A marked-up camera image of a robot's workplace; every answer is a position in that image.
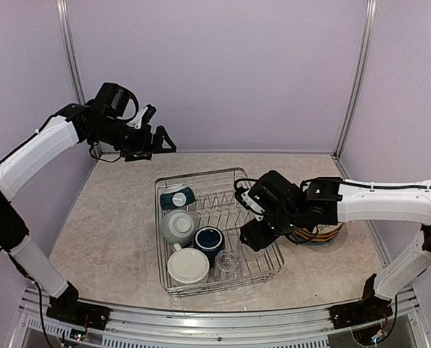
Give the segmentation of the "teal white ceramic bowl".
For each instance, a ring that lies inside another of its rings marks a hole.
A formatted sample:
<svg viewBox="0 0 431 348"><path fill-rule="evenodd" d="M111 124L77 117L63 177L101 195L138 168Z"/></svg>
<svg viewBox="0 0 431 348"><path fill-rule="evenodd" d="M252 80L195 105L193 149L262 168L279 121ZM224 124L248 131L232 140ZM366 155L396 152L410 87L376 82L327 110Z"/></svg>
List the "teal white ceramic bowl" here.
<svg viewBox="0 0 431 348"><path fill-rule="evenodd" d="M160 206L163 210L174 210L195 202L195 195L188 186L167 188L160 194Z"/></svg>

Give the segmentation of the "clear glass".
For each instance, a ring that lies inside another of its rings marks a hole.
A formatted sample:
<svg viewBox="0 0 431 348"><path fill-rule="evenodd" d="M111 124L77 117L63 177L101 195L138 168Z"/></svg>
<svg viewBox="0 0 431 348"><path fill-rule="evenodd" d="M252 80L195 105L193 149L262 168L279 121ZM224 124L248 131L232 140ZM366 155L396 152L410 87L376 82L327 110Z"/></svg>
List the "clear glass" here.
<svg viewBox="0 0 431 348"><path fill-rule="evenodd" d="M235 250L222 250L214 262L214 276L218 281L241 278L243 275L242 258Z"/></svg>

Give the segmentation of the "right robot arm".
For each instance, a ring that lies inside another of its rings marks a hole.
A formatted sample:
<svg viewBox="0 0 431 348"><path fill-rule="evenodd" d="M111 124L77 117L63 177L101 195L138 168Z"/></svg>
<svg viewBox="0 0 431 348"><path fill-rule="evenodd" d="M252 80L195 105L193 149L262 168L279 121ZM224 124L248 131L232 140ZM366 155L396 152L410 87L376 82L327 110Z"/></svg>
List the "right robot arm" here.
<svg viewBox="0 0 431 348"><path fill-rule="evenodd" d="M359 182L317 177L300 185L271 170L245 188L234 182L236 200L254 218L241 227L240 240L254 251L301 228L361 220L406 221L420 231L382 272L366 282L355 316L369 322L408 283L431 266L431 180L416 183Z"/></svg>

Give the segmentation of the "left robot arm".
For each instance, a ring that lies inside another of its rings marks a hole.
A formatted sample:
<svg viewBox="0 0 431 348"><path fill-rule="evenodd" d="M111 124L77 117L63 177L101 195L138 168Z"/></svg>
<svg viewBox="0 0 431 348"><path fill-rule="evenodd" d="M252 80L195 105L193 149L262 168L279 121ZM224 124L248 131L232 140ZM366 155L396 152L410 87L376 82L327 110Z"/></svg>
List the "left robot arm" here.
<svg viewBox="0 0 431 348"><path fill-rule="evenodd" d="M149 125L154 113L155 108L148 105L138 120L123 120L113 117L105 107L69 104L0 160L0 247L22 273L51 297L57 312L71 323L85 315L78 290L30 237L12 202L54 159L83 142L90 146L109 144L126 162L176 152L166 129L152 129Z"/></svg>

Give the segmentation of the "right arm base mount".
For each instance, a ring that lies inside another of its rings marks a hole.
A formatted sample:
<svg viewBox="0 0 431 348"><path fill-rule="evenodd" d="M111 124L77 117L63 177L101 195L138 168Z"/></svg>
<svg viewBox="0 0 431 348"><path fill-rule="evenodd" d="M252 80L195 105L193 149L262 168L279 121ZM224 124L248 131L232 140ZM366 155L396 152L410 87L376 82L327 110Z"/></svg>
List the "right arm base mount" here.
<svg viewBox="0 0 431 348"><path fill-rule="evenodd" d="M337 304L329 308L334 329L358 326L388 318L393 314L392 300L380 299L375 295L374 282L376 277L377 274L375 273L366 280L360 300Z"/></svg>

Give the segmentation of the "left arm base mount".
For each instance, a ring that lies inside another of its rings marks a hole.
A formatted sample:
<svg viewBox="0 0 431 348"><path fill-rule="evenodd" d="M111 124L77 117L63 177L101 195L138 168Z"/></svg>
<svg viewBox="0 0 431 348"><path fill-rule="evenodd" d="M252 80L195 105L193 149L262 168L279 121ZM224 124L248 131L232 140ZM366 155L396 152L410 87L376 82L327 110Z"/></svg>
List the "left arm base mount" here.
<svg viewBox="0 0 431 348"><path fill-rule="evenodd" d="M77 288L67 283L67 288L62 294L49 298L46 315L64 323L104 331L110 316L110 308L80 301Z"/></svg>

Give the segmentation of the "cream bird pattern plate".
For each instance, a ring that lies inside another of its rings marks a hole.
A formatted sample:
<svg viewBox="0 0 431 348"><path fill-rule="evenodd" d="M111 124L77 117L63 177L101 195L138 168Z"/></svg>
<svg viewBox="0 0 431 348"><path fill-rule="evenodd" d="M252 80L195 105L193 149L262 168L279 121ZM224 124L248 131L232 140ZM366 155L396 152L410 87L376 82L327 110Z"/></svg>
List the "cream bird pattern plate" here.
<svg viewBox="0 0 431 348"><path fill-rule="evenodd" d="M324 225L319 224L314 227L312 234L331 234L336 233L341 230L343 223L338 223L337 225Z"/></svg>

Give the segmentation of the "yellow polka dot plate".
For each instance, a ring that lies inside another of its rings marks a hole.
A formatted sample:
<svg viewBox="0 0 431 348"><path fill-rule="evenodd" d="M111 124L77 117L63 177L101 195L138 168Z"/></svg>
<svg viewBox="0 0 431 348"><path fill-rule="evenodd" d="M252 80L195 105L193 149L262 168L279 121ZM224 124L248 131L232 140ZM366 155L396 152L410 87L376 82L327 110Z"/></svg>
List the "yellow polka dot plate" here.
<svg viewBox="0 0 431 348"><path fill-rule="evenodd" d="M310 232L306 229L300 229L295 233L295 235L305 243L323 244L336 238L339 233L340 233L340 229L335 229L329 232L321 232L319 230Z"/></svg>

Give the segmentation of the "blue polka dot plate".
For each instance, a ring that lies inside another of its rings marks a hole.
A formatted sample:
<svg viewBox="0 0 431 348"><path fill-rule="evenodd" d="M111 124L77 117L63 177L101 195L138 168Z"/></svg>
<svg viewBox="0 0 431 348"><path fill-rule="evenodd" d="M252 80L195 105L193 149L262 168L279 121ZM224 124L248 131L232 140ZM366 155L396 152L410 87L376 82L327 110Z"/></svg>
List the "blue polka dot plate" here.
<svg viewBox="0 0 431 348"><path fill-rule="evenodd" d="M309 247L321 247L321 246L330 246L334 242L334 239L328 241L307 241L303 245Z"/></svg>

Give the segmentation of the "dark blue mug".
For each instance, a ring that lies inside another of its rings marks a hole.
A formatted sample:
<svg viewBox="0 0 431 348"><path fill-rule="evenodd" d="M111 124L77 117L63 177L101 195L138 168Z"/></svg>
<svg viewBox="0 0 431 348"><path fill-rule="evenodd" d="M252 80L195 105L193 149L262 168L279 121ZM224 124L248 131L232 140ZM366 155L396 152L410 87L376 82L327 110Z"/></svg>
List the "dark blue mug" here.
<svg viewBox="0 0 431 348"><path fill-rule="evenodd" d="M192 246L208 258L209 265L213 268L216 256L225 249L225 236L218 228L206 226L195 233Z"/></svg>

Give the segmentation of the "white ceramic mug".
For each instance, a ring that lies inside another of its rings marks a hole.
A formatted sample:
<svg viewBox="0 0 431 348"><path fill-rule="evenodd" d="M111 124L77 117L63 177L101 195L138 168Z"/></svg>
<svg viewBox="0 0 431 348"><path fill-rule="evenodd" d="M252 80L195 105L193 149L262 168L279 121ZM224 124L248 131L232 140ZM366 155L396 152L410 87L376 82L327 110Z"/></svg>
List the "white ceramic mug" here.
<svg viewBox="0 0 431 348"><path fill-rule="evenodd" d="M208 281L210 263L200 250L180 244L173 245L173 254L167 261L167 271L178 286L191 286Z"/></svg>

